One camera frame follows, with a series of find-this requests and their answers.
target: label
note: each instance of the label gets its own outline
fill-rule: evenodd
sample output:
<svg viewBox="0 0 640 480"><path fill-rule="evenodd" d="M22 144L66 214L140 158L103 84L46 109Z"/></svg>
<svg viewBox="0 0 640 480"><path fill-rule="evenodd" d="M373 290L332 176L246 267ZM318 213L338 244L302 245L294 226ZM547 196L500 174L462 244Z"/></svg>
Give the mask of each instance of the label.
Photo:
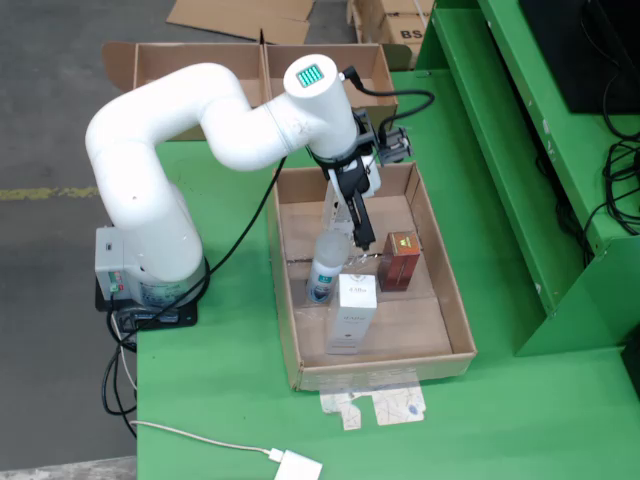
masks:
<svg viewBox="0 0 640 480"><path fill-rule="evenodd" d="M111 293L122 292L124 290L124 284L122 283L122 277L120 272L109 272L109 291Z"/></svg>
<svg viewBox="0 0 640 480"><path fill-rule="evenodd" d="M163 307L176 301L186 291L182 283L149 285L140 282L140 297L145 305Z"/></svg>
<svg viewBox="0 0 640 480"><path fill-rule="evenodd" d="M318 275L317 282L309 282L309 298L317 303L324 303L331 295L331 286L335 277Z"/></svg>
<svg viewBox="0 0 640 480"><path fill-rule="evenodd" d="M296 75L302 88L307 88L309 85L313 85L324 78L324 75L318 68L318 65L313 64L308 68L305 68Z"/></svg>
<svg viewBox="0 0 640 480"><path fill-rule="evenodd" d="M420 30L400 30L402 38L422 38L424 35Z"/></svg>

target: power cord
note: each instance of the power cord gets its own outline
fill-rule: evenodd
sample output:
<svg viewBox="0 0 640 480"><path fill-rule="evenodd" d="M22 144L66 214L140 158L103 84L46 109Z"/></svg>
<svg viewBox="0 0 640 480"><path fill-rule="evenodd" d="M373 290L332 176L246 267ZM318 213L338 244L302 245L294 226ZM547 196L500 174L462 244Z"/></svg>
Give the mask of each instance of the power cord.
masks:
<svg viewBox="0 0 640 480"><path fill-rule="evenodd" d="M118 328L118 322L116 322L116 317L115 317L115 315L113 313L111 314L111 323L112 323L113 328L115 330L116 336L118 337L118 341L122 340L122 336L120 335L120 329ZM131 384L133 389L137 391L138 390L138 386L136 385L136 382L133 380L133 377L131 376L131 372L129 371L129 367L127 366L127 358L124 355L124 348L123 347L120 347L120 357L122 358L122 366L124 367L124 371L127 374L127 378L129 379L129 383Z"/></svg>
<svg viewBox="0 0 640 480"><path fill-rule="evenodd" d="M178 430L177 428L167 427L159 425L157 423L143 422L139 420L132 420L132 425L144 425L146 427L155 428L158 430L164 430L165 432L175 433L182 435L183 437L191 438L199 442L208 443L210 445L216 445L218 447L233 448L236 450L245 450L250 452L263 453L269 457L269 460L279 463L280 467L276 473L275 480L317 480L320 477L322 471L322 464L311 460L308 457L303 457L291 450L278 450L277 448L261 448L250 447L247 445L237 445L235 443L220 442L218 440L212 440L210 438L201 437L200 435L194 435L193 433Z"/></svg>
<svg viewBox="0 0 640 480"><path fill-rule="evenodd" d="M372 97L395 97L399 95L422 95L427 97L427 100L423 104L418 105L417 107L412 108L410 110L407 110L406 112L396 113L395 115L386 117L380 122L380 126L378 127L378 141L382 146L387 145L387 131L385 127L388 124L391 124L395 120L410 117L411 115L415 115L416 113L421 112L425 108L429 107L436 99L435 95L428 90L412 89L412 90L394 90L391 92L376 92L374 90L369 90L364 86L364 84L362 83L362 79L360 78L360 75L358 75L358 72L356 72L356 69L353 67L348 67L344 72L342 72L342 74L344 75L344 78L351 81L351 83L356 88L356 90L359 90L360 92L366 95L370 95Z"/></svg>
<svg viewBox="0 0 640 480"><path fill-rule="evenodd" d="M627 233L629 233L630 235L638 235L640 233L637 229L637 227L640 227L640 216L626 213L622 211L617 205L617 202L619 200L622 200L623 198L626 198L629 195L640 191L640 187L634 188L618 196L615 196L613 193L614 185L616 182L628 180L633 177L636 177L640 181L640 132L632 134L623 133L618 130L618 128L616 128L616 126L611 121L611 118L609 117L607 101L609 98L611 86L620 76L620 65L613 57L608 55L605 50L593 40L593 38L591 38L584 24L584 14L585 10L583 8L582 17L580 19L580 27L582 28L582 32L585 38L599 55L601 55L605 60L607 60L617 69L617 72L611 77L611 80L609 80L609 82L607 83L602 94L602 118L609 131L620 139L609 147L607 159L602 169L602 176L604 177L605 201L598 205L595 209L593 209L583 229L582 242L588 245L589 243L587 241L587 231L593 223L595 214L600 211L600 209L605 207L607 214L616 222L618 222L618 224ZM630 155L633 155L630 164L624 164L623 162L621 162L621 160L628 158ZM614 170L614 166L618 166L619 162L622 166L619 170ZM590 252L590 254L585 253L585 267L592 259L592 251Z"/></svg>
<svg viewBox="0 0 640 480"><path fill-rule="evenodd" d="M265 192L264 196L262 197L262 200L260 201L260 204L258 205L258 208L257 208L256 212L254 213L253 217L249 221L249 224L247 225L247 227L240 234L240 236L238 237L236 242L229 249L229 251L225 254L225 256L222 257L222 259L215 266L213 266L211 269L209 269L203 275L203 277L200 280L198 280L189 290L187 290L185 293L180 295L176 300L174 300L169 305L164 307L160 312L155 314L153 317L151 317L151 318L149 318L149 319L147 319L147 320L145 320L143 322L140 322L138 325L136 325L136 327L134 328L134 330L132 332L128 333L124 337L120 337L119 335L116 335L116 332L113 333L114 337L117 339L117 346L116 346L115 353L112 355L111 359L109 360L109 363L107 364L107 368L105 369L105 372L104 372L104 375L103 375L103 378L102 378L102 390L101 390L102 407L105 410L105 412L107 412L109 415L121 416L123 418L125 424L127 425L127 428L129 429L129 431L132 433L132 435L134 437L136 436L136 434L135 434L135 431L133 430L133 428L131 427L131 423L132 422L129 422L129 420L127 419L127 415L129 415L130 413L134 412L136 410L136 407L133 406L133 407L131 407L129 409L125 409L122 406L122 402L120 401L120 395L119 395L118 387L117 387L118 363L119 363L119 359L120 359L120 354L122 353L122 347L127 348L127 345L128 345L127 341L133 335L135 335L139 331L144 330L145 328L149 327L151 324L153 324L153 322L157 321L158 318L161 317L164 313L166 313L167 311L171 310L176 305L178 305L182 300L187 298L193 291L195 291L196 288L198 288L200 285L205 283L209 279L209 277L211 277L211 275L213 275L220 267L222 267L226 263L227 260L229 260L231 255L233 255L233 253L240 246L240 244L242 243L244 238L247 236L247 234L249 233L249 231L253 227L253 224L256 222L256 220L260 216L260 213L262 212L262 209L264 208L265 203L267 203L267 200L269 198L269 194L271 193L271 190L273 190L273 187L276 184L276 181L278 180L278 177L280 176L280 172L282 171L282 168L284 167L284 162L285 162L286 159L287 159L287 157L284 157L282 160L280 160L280 163L278 164L278 168L276 169L276 171L275 171L275 173L273 175L273 178L271 179L271 182L269 183L269 186L267 187L267 191ZM112 313L113 313L113 308L110 308L109 312L107 312L107 314L108 314L107 325L109 326L109 330L110 331L113 328L112 321L111 321ZM116 403L118 404L118 410L111 409L109 407L109 403L107 401L107 385L109 383L109 377L111 376L111 371L112 370L113 370L113 393L114 393L114 396L116 398Z"/></svg>

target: white product box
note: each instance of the white product box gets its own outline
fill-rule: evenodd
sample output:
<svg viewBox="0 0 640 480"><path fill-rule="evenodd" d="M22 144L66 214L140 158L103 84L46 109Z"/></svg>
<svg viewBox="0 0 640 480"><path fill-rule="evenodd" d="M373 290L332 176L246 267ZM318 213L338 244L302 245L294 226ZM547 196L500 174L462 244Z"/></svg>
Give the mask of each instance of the white product box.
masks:
<svg viewBox="0 0 640 480"><path fill-rule="evenodd" d="M374 275L338 276L331 302L331 320L326 352L334 355L358 353L378 308Z"/></svg>

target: white bottle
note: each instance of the white bottle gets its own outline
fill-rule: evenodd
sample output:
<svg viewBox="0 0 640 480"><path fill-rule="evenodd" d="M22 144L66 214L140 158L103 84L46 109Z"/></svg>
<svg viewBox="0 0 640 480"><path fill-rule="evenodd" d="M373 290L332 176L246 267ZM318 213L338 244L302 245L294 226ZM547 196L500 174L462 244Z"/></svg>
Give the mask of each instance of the white bottle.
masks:
<svg viewBox="0 0 640 480"><path fill-rule="evenodd" d="M350 247L351 242L344 233L331 231L320 234L307 282L307 296L312 302L327 301L338 274L349 258Z"/></svg>

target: cardboard box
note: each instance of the cardboard box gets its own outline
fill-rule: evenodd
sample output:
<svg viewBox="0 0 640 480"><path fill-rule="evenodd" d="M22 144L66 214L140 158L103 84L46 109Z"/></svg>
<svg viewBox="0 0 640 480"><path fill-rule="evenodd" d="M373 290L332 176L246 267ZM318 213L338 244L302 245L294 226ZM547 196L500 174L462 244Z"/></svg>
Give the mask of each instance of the cardboard box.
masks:
<svg viewBox="0 0 640 480"><path fill-rule="evenodd" d="M405 45L411 51L408 63L412 69L420 53L425 24L428 24L434 0L420 0L418 5L421 11L414 0L350 0L349 9L354 23L356 18L360 22L359 41L362 39L365 43Z"/></svg>
<svg viewBox="0 0 640 480"><path fill-rule="evenodd" d="M364 86L370 90L393 90L393 81L380 45L267 45L267 70L273 96L284 92L282 78L294 60L311 53L331 57L338 70L353 65ZM344 82L349 102L354 109L366 108L371 121L377 127L382 119L394 115L398 109L395 97L372 97L355 89L351 82Z"/></svg>
<svg viewBox="0 0 640 480"><path fill-rule="evenodd" d="M177 0L167 23L258 39L304 43L312 0Z"/></svg>
<svg viewBox="0 0 640 480"><path fill-rule="evenodd" d="M263 46L257 43L108 42L102 47L102 62L109 80L123 92L189 65L212 62L236 74L252 107L271 98ZM173 140L204 138L197 126Z"/></svg>
<svg viewBox="0 0 640 480"><path fill-rule="evenodd" d="M380 169L366 199L381 253L387 234L415 230L423 251L406 292L378 294L378 311L359 353L328 355L326 305L309 305L304 283L322 231L327 183L319 168L285 169L269 200L269 243L289 383L297 390L375 387L463 374L476 355L456 280L415 164ZM357 273L375 274L374 259Z"/></svg>
<svg viewBox="0 0 640 480"><path fill-rule="evenodd" d="M420 261L420 241L415 232L391 232L382 251L378 282L384 292L405 291Z"/></svg>
<svg viewBox="0 0 640 480"><path fill-rule="evenodd" d="M108 42L102 61L111 82L123 92L141 87L176 70L202 62L219 63L236 74L249 104L257 107L284 91L282 77L299 57L322 53L333 58L338 69L354 65L366 87L393 90L391 74L379 45L260 45L250 43L127 43ZM398 107L395 97L371 97L344 83L355 109L366 108L377 126ZM194 127L172 140L204 140Z"/></svg>

